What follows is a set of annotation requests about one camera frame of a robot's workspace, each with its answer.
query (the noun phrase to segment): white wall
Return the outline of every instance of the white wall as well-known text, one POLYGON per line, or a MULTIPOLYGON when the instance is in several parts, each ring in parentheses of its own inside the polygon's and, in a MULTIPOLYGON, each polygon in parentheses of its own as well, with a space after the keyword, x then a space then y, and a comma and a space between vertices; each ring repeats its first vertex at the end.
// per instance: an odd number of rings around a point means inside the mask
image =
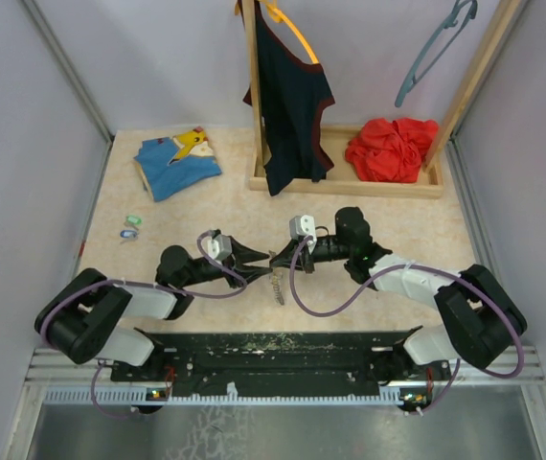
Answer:
MULTIPOLYGON (((241 102, 249 79, 234 0, 38 1, 112 130, 252 123, 241 102)), ((337 104, 325 123, 440 121, 497 3, 480 0, 477 18, 396 109, 405 74, 453 0, 278 2, 327 72, 337 104)), ((275 30, 306 55, 288 28, 275 30)))
POLYGON ((18 2, 0 0, 0 453, 34 319, 71 275, 104 152, 18 2))
POLYGON ((546 372, 546 2, 531 2, 461 135, 505 286, 546 372))

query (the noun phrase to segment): wooden frame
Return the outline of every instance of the wooden frame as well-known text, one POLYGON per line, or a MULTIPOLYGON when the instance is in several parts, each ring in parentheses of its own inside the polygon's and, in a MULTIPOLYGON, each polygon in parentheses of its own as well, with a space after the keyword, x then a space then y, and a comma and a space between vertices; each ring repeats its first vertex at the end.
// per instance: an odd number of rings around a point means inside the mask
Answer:
MULTIPOLYGON (((258 52, 256 47, 256 17, 254 2, 242 0, 247 54, 250 63, 252 108, 254 114, 254 133, 256 149, 248 179, 250 190, 267 190, 264 164, 270 152, 264 140, 261 112, 261 95, 258 72, 258 52)), ((426 160, 415 184, 397 184, 390 182, 362 182, 353 167, 343 159, 343 151, 360 130, 361 126, 322 126, 320 143, 330 156, 335 167, 327 174, 327 179, 318 183, 309 179, 294 179, 284 192, 306 194, 353 195, 353 196, 395 196, 437 198, 444 192, 444 182, 440 162, 440 153, 444 149, 454 127, 459 122, 466 106, 472 100, 480 82, 492 63, 499 45, 512 22, 517 17, 524 0, 500 0, 490 20, 489 26, 466 69, 465 76, 456 90, 454 99, 448 108, 437 136, 426 155, 426 160)))

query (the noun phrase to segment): cable tie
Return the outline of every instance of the cable tie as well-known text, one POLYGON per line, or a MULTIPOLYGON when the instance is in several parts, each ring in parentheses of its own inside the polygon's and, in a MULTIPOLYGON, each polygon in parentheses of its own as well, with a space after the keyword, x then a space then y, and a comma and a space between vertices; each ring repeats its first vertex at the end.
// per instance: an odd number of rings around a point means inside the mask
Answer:
POLYGON ((411 298, 411 294, 409 292, 409 287, 407 286, 407 282, 405 281, 405 275, 407 274, 407 272, 411 268, 411 265, 413 265, 415 263, 416 263, 416 261, 414 261, 414 260, 407 261, 407 264, 405 264, 404 269, 400 272, 400 285, 402 286, 405 295, 407 297, 409 297, 409 298, 411 298))

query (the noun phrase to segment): orange hanger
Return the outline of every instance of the orange hanger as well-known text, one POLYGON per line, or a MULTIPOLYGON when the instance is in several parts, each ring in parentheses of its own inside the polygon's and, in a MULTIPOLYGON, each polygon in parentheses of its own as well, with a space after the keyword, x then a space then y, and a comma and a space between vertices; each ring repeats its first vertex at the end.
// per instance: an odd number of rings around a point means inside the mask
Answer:
MULTIPOLYGON (((266 6, 266 10, 269 13, 269 16, 271 19, 273 19, 275 22, 284 22, 286 26, 292 31, 293 34, 296 35, 296 37, 301 42, 301 45, 303 45, 303 48, 305 48, 305 51, 307 52, 307 55, 311 59, 311 63, 318 64, 320 61, 318 60, 318 57, 313 53, 313 50, 309 46, 309 43, 307 43, 307 40, 301 34, 301 31, 297 29, 297 27, 294 25, 294 23, 284 14, 282 10, 280 10, 277 7, 277 0, 258 0, 261 3, 264 3, 266 6)), ((238 15, 240 13, 239 11, 239 3, 235 4, 235 15, 238 15)))

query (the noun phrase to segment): wooden tray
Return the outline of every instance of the wooden tray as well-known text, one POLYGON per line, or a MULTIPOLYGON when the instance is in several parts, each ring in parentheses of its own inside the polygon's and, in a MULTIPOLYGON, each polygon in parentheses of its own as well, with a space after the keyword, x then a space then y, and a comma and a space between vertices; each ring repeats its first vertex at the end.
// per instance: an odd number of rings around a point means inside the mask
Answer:
MULTIPOLYGON (((334 168, 327 173, 326 180, 311 182, 309 179, 294 179, 284 188, 284 192, 302 194, 354 195, 354 196, 394 196, 438 198, 444 192, 444 181, 439 157, 433 159, 433 167, 421 170, 415 184, 397 184, 391 182, 363 182, 358 179, 351 163, 344 158, 348 142, 360 131, 361 126, 322 126, 320 144, 334 163, 334 168)), ((250 190, 268 190, 263 165, 271 157, 266 143, 263 149, 263 161, 254 152, 254 167, 248 180, 250 190)))

